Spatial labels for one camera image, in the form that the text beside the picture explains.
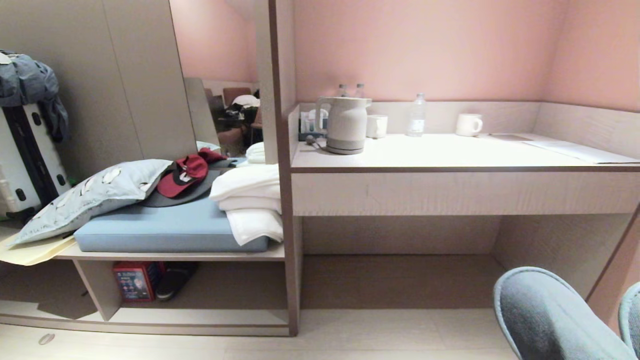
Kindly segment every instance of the floor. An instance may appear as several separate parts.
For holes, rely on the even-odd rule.
[[[295,338],[0,325],[0,359],[516,359],[491,309],[503,273],[491,256],[305,256]],[[47,333],[55,338],[39,345]]]
[[[46,345],[38,340],[55,338]],[[162,336],[0,325],[0,358],[516,359],[491,309],[304,310],[296,338]]]

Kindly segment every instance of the suitcase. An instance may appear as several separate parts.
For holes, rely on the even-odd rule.
[[[0,217],[26,222],[71,187],[37,104],[0,112]]]

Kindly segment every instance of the electric kettle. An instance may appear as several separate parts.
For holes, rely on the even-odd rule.
[[[320,97],[316,102],[316,114],[320,106],[329,104],[329,119],[326,130],[322,129],[321,117],[316,116],[315,127],[326,134],[326,150],[335,154],[359,154],[364,150],[367,134],[367,110],[371,99],[361,97]]]

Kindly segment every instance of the white mug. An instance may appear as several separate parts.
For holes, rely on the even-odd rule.
[[[456,134],[460,136],[475,136],[482,130],[482,115],[460,114],[456,125]]]
[[[383,138],[387,135],[388,116],[369,115],[367,116],[367,137]]]

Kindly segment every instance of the desk drawer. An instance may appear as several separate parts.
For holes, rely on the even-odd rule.
[[[296,216],[633,213],[638,172],[292,174]]]

